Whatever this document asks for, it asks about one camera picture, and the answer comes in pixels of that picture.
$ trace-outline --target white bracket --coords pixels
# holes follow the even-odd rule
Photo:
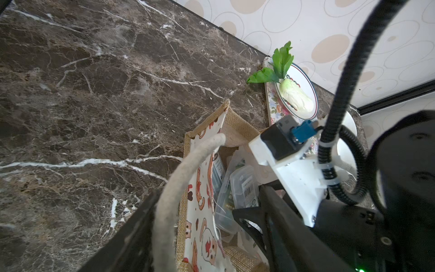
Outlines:
[[[317,210],[325,198],[327,185],[322,182],[323,176],[318,168],[317,156],[303,158],[310,145],[311,139],[305,142],[298,152],[279,161],[275,160],[260,135],[249,143],[249,148],[258,164],[269,165],[272,168],[298,208],[304,224],[314,227]]]

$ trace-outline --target black wall trim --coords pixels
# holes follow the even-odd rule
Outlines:
[[[381,100],[372,102],[365,106],[359,107],[358,111],[360,115],[364,115],[367,113],[371,113],[374,111],[378,111],[380,109],[390,107],[392,105],[398,104],[400,102],[407,101],[409,99],[413,99],[415,97],[422,96],[424,94],[428,94],[435,91],[435,80],[429,81],[427,83],[418,85],[406,91],[402,91],[400,93],[394,94],[392,96],[383,98]]]

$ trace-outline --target blue connector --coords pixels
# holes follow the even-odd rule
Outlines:
[[[291,129],[296,143],[303,143],[317,134],[316,129],[310,120],[305,120],[300,126]]]

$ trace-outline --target burlap lining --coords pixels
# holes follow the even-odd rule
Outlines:
[[[186,157],[190,152],[190,140],[193,139],[197,134],[202,132],[211,122],[216,120],[224,111],[227,111],[225,116],[225,121],[222,126],[221,132],[225,134],[226,141],[225,146],[229,148],[238,147],[247,144],[249,141],[257,137],[260,133],[251,126],[247,121],[235,113],[230,107],[230,100],[227,99],[225,102],[210,116],[208,116],[200,125],[198,125],[194,130],[187,132],[184,135],[184,150],[183,157]],[[226,166],[226,157],[229,155],[231,149],[226,149],[226,151],[219,152],[224,155],[222,161]],[[184,191],[181,197],[180,207],[178,212],[178,226],[184,226],[186,222],[187,213],[187,189]],[[175,260],[178,265],[178,271],[181,272],[191,272],[193,271],[190,264],[183,262],[184,258],[184,248],[185,248],[185,230],[184,228],[178,228],[177,232],[177,249],[175,254]],[[229,246],[224,248],[226,254],[231,258],[231,262],[237,271],[248,272],[255,265],[256,261],[247,257],[243,250],[238,247]]]

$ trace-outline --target barcode label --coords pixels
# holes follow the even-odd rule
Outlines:
[[[257,182],[252,179],[252,176],[248,177],[243,183],[242,183],[242,190],[243,190],[243,196],[244,196],[244,202],[245,207],[256,207],[257,204],[257,196],[256,191],[254,189],[254,186],[257,186]]]
[[[246,190],[244,191],[245,198],[254,190],[254,186],[251,184]]]

